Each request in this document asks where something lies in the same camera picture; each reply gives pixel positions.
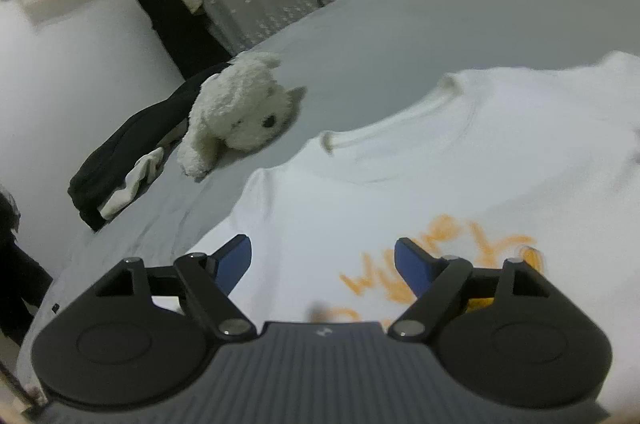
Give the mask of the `black and white folded garment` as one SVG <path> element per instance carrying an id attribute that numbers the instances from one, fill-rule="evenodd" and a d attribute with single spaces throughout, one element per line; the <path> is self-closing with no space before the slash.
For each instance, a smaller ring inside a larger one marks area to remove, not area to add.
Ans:
<path id="1" fill-rule="evenodd" d="M 92 231 L 106 225 L 99 208 L 124 182 L 137 160 L 155 150 L 160 140 L 188 117 L 203 82 L 228 66 L 224 62 L 198 72 L 165 100 L 135 113 L 82 163 L 70 179 L 67 193 Z"/>

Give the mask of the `black hanging garment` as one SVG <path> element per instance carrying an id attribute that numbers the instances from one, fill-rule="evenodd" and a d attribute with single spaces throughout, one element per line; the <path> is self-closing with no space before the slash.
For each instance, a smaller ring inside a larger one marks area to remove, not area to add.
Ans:
<path id="1" fill-rule="evenodd" d="M 227 64 L 232 54 L 182 0 L 138 0 L 163 47 L 185 80 Z"/>

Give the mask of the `grey bed sheet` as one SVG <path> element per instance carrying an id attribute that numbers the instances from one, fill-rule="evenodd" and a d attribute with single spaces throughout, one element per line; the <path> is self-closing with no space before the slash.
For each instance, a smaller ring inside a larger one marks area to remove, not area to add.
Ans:
<path id="1" fill-rule="evenodd" d="M 120 259 L 167 265 L 228 217 L 248 178 L 324 132 L 349 132 L 425 98 L 465 70 L 565 70 L 623 52 L 639 60 L 639 0 L 338 0 L 264 43 L 277 80 L 303 92 L 297 117 L 258 153 L 228 157 L 202 181 L 169 162 L 154 187 L 83 234 L 37 313 L 41 329 Z"/>

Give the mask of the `white plush dog toy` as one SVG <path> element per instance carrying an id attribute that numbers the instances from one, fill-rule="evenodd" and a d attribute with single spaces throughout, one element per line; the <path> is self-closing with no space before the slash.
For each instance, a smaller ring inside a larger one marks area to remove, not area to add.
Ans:
<path id="1" fill-rule="evenodd" d="M 280 64 L 274 53 L 243 52 L 203 82 L 178 147 L 185 175 L 201 180 L 214 169 L 221 150 L 253 153 L 288 127 L 295 95 L 274 77 Z"/>

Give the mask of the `dark clutter beside bed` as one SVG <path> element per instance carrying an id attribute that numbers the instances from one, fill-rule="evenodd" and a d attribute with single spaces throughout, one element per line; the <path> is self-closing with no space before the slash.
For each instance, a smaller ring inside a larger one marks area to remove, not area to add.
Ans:
<path id="1" fill-rule="evenodd" d="M 22 346 L 34 316 L 28 306 L 39 307 L 52 277 L 18 245 L 21 213 L 13 196 L 1 188 L 1 332 Z"/>

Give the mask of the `white printed t-shirt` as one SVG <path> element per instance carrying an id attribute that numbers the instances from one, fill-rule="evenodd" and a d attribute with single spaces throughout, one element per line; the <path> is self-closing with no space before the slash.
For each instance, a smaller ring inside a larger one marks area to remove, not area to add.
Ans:
<path id="1" fill-rule="evenodd" d="M 238 234 L 252 263 L 231 297 L 256 323 L 390 324 L 412 302 L 392 264 L 402 237 L 481 267 L 521 257 L 608 335 L 602 404 L 637 409 L 639 60 L 446 75 L 407 110 L 252 173 L 196 249 Z"/>

